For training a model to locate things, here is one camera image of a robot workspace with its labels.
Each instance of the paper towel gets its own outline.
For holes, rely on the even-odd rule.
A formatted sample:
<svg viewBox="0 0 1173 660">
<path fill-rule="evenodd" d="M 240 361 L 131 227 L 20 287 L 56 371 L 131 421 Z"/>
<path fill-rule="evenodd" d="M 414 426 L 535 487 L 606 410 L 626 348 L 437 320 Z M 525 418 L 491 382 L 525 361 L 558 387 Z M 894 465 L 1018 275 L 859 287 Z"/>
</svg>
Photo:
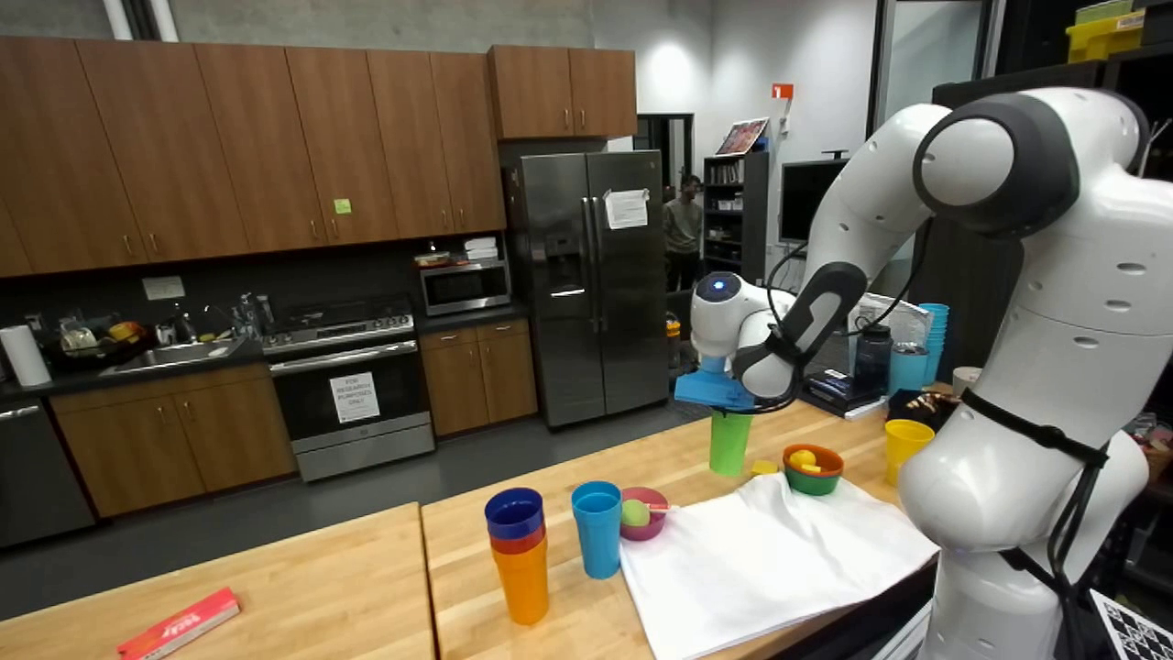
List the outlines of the paper towel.
<svg viewBox="0 0 1173 660">
<path fill-rule="evenodd" d="M 811 500 L 783 476 L 756 476 L 671 508 L 654 542 L 624 542 L 620 558 L 654 651 L 684 660 L 877 596 L 935 546 L 846 479 Z"/>
<path fill-rule="evenodd" d="M 49 365 L 28 325 L 2 325 L 0 339 L 23 387 L 49 386 Z"/>
</svg>

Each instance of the kitchen appliance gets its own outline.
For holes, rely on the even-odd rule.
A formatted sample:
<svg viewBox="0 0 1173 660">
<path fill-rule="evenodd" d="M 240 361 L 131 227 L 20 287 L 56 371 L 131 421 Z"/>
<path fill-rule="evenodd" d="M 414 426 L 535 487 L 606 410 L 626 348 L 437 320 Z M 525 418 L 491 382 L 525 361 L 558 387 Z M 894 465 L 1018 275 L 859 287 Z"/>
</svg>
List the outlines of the kitchen appliance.
<svg viewBox="0 0 1173 660">
<path fill-rule="evenodd" d="M 546 426 L 667 398 L 660 152 L 506 157 Z"/>
<path fill-rule="evenodd" d="M 95 513 L 45 404 L 0 404 L 0 546 L 87 524 Z"/>
<path fill-rule="evenodd" d="M 290 309 L 264 354 L 301 479 L 437 452 L 406 297 Z"/>
<path fill-rule="evenodd" d="M 424 314 L 513 305 L 510 259 L 450 259 L 417 269 Z"/>
</svg>

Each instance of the green cup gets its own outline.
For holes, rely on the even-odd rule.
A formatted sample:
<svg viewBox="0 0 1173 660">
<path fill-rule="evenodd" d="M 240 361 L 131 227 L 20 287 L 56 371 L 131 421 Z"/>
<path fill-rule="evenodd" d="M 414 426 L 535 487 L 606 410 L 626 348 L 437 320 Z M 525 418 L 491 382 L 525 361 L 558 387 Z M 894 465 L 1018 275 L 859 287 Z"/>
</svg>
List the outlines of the green cup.
<svg viewBox="0 0 1173 660">
<path fill-rule="evenodd" d="M 710 414 L 709 469 L 721 476 L 744 473 L 750 414 Z"/>
</svg>

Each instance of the small bowl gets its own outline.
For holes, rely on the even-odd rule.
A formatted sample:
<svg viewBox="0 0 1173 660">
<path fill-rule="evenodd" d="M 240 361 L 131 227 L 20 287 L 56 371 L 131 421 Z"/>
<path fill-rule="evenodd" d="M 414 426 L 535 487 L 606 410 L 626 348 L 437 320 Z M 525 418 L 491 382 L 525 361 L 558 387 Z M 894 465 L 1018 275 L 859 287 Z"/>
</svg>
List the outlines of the small bowl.
<svg viewBox="0 0 1173 660">
<path fill-rule="evenodd" d="M 797 452 L 811 452 L 816 459 L 820 473 L 797 469 L 793 465 Z M 783 484 L 793 484 L 793 491 L 804 491 L 804 495 L 833 495 L 842 476 L 842 459 L 827 446 L 816 446 L 816 442 L 783 446 L 781 465 L 783 465 Z"/>
<path fill-rule="evenodd" d="M 648 515 L 646 528 L 620 524 L 620 536 L 629 539 L 629 542 L 657 539 L 665 522 L 667 522 L 667 500 L 657 487 L 624 487 L 624 500 L 646 502 L 654 508 L 654 515 Z"/>
</svg>

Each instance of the countertop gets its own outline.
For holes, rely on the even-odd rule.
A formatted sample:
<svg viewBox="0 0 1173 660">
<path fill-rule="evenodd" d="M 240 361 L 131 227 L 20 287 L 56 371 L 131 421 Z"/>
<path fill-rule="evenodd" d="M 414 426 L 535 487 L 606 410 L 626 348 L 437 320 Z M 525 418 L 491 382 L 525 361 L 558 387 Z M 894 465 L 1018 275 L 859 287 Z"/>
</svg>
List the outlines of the countertop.
<svg viewBox="0 0 1173 660">
<path fill-rule="evenodd" d="M 885 502 L 897 487 L 885 479 L 885 414 L 859 421 L 833 418 L 816 405 L 793 404 L 750 421 L 749 459 L 781 459 L 781 446 L 816 440 L 836 446 L 846 476 Z M 635 442 L 620 442 L 574 460 L 561 460 L 518 479 L 424 504 L 428 578 L 437 607 L 441 657 L 654 657 L 624 575 L 595 583 L 582 575 L 567 495 L 582 479 L 616 479 L 620 487 L 660 487 L 676 504 L 703 502 L 740 487 L 709 473 L 709 418 Z M 513 628 L 506 614 L 495 561 L 485 539 L 485 502 L 503 487 L 535 487 L 546 500 L 551 542 L 551 611 L 535 628 Z M 769 657 L 827 628 L 841 611 L 806 619 L 773 638 L 756 638 L 721 657 Z"/>
<path fill-rule="evenodd" d="M 106 365 L 77 361 L 65 375 L 56 371 L 56 377 L 49 386 L 40 386 L 40 387 L 23 387 L 23 386 L 2 382 L 0 386 L 0 405 L 2 404 L 23 404 L 23 398 L 61 397 L 61 391 L 110 387 L 110 386 L 126 386 L 126 382 L 148 382 L 148 377 L 203 375 L 203 371 L 220 371 L 220 365 L 235 365 L 235 361 L 260 361 L 260 360 L 264 360 L 260 354 L 260 339 L 246 339 L 222 360 L 176 361 L 176 365 L 166 365 L 166 371 L 101 375 Z"/>
<path fill-rule="evenodd" d="M 431 657 L 417 504 L 397 504 L 0 622 L 0 657 L 116 657 L 158 619 L 230 585 L 243 611 L 203 657 Z"/>
</svg>

